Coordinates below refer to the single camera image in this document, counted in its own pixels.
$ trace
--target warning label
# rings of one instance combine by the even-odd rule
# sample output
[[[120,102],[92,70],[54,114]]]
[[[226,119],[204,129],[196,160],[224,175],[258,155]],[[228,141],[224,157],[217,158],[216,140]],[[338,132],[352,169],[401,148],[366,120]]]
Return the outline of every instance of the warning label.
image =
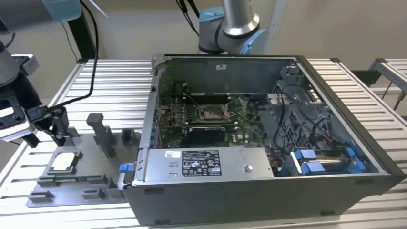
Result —
[[[220,176],[221,166],[217,150],[182,151],[182,175]]]

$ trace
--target black cable cord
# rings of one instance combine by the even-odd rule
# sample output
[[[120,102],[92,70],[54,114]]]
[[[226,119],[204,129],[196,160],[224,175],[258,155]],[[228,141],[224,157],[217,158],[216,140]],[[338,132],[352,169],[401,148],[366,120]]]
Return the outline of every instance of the black cable cord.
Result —
[[[393,110],[396,110],[396,109],[397,109],[398,104],[400,104],[400,100],[397,100],[397,101],[394,102]]]
[[[317,125],[325,120],[325,118],[321,118],[316,123],[314,125],[312,126],[312,131],[310,131],[310,135],[309,135],[309,140],[314,146],[316,149],[320,149],[317,144],[316,144],[316,141],[314,141],[314,134],[316,134],[316,127]]]
[[[281,112],[280,112],[280,119],[278,119],[278,123],[277,123],[277,128],[273,132],[273,136],[272,136],[272,143],[273,146],[281,151],[281,153],[286,154],[284,147],[280,147],[276,143],[276,138],[277,138],[277,134],[280,132],[281,129],[281,125],[282,125],[282,120],[284,120],[284,113],[285,113],[285,103],[284,103],[284,98],[282,98],[282,94],[280,93],[280,97],[281,97]]]
[[[49,107],[49,108],[48,108],[48,111],[52,111],[52,110],[54,110],[54,109],[57,109],[57,108],[65,106],[66,104],[70,104],[70,103],[73,103],[73,102],[77,102],[77,101],[80,101],[80,100],[82,100],[82,99],[89,98],[90,95],[92,95],[92,93],[93,93],[94,76],[96,76],[96,66],[97,66],[97,60],[98,60],[98,30],[97,30],[97,24],[96,24],[94,16],[93,16],[93,14],[92,14],[92,12],[90,12],[88,6],[82,3],[82,1],[81,1],[81,6],[82,6],[82,8],[84,8],[84,9],[88,11],[88,13],[89,13],[89,16],[90,16],[90,19],[92,19],[92,23],[93,23],[93,27],[94,27],[94,46],[96,46],[96,48],[94,48],[94,60],[93,60],[93,70],[92,70],[92,78],[90,78],[89,93],[88,93],[86,95],[84,95],[84,96],[80,96],[80,97],[77,97],[77,98],[74,98],[74,99],[70,99],[70,100],[68,100],[68,101],[65,101],[65,102],[62,102],[62,103],[60,103],[60,104],[57,104],[57,105]]]
[[[9,141],[9,143],[13,143],[14,145],[18,145],[18,146],[21,145],[20,143],[16,143],[16,142],[13,142],[13,141]]]
[[[193,10],[193,13],[194,13],[196,17],[198,18],[200,14],[198,14],[198,10],[197,10],[197,7],[196,7],[196,5],[194,5],[193,0],[186,0],[186,2],[188,2],[189,5],[190,5],[190,8],[192,8],[192,10]]]
[[[73,56],[74,56],[74,59],[76,59],[76,62],[77,62],[77,55],[76,55],[76,53],[74,53],[74,51],[73,51],[73,48],[72,48],[72,44],[70,44],[70,40],[69,40],[69,35],[68,35],[68,30],[66,30],[65,25],[64,25],[62,23],[61,23],[61,25],[62,25],[62,28],[64,28],[64,31],[65,31],[65,35],[66,35],[66,40],[68,40],[69,48],[70,48],[70,51],[72,51],[72,53],[73,53]]]
[[[386,94],[386,92],[388,92],[388,89],[389,89],[390,85],[392,85],[392,82],[389,82],[389,84],[388,84],[388,86],[386,86],[386,88],[385,88],[384,94],[382,94],[382,96],[381,96],[381,100],[384,99],[384,96],[385,96],[385,94]]]
[[[190,26],[190,29],[193,30],[193,32],[198,36],[198,33],[197,33],[196,29],[194,29],[194,26],[192,24],[192,21],[190,21],[189,15],[188,15],[188,9],[186,9],[186,5],[185,5],[184,1],[182,0],[176,0],[176,4],[177,4],[177,7],[178,7],[178,9],[180,9],[180,11],[181,11],[181,13],[184,15],[186,23]]]
[[[12,45],[13,40],[14,40],[14,33],[12,34],[12,38],[10,38],[10,40],[8,41],[8,43],[6,43],[6,45],[5,45],[5,48],[8,48],[8,47]]]

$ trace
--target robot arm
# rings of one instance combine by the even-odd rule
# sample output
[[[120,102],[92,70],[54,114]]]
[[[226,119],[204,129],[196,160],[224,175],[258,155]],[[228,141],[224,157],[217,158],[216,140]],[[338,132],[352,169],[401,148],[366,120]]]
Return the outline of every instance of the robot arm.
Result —
[[[0,0],[0,34],[49,22],[65,22],[81,15],[80,0]],[[65,143],[68,117],[64,107],[48,110],[26,78],[26,66],[37,63],[33,56],[12,56],[0,41],[0,139],[22,138],[30,147],[44,131],[57,145]]]
[[[222,0],[222,7],[205,9],[198,18],[198,49],[206,54],[262,54],[266,31],[249,0]]]

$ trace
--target barcode sticker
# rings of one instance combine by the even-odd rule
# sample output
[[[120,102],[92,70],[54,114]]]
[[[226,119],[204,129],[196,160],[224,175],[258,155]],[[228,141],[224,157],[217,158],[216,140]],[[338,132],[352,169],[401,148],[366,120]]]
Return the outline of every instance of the barcode sticker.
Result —
[[[165,157],[180,158],[180,151],[165,151]]]

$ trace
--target sticker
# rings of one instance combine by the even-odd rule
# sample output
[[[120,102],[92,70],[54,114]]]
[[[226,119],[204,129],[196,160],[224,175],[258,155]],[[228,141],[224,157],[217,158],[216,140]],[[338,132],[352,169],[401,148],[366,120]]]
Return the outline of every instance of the sticker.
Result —
[[[180,151],[165,151],[166,158],[180,158]]]
[[[182,151],[182,175],[220,176],[221,165],[217,150]]]
[[[226,65],[225,64],[217,64],[216,65],[216,70],[225,70],[226,69]]]

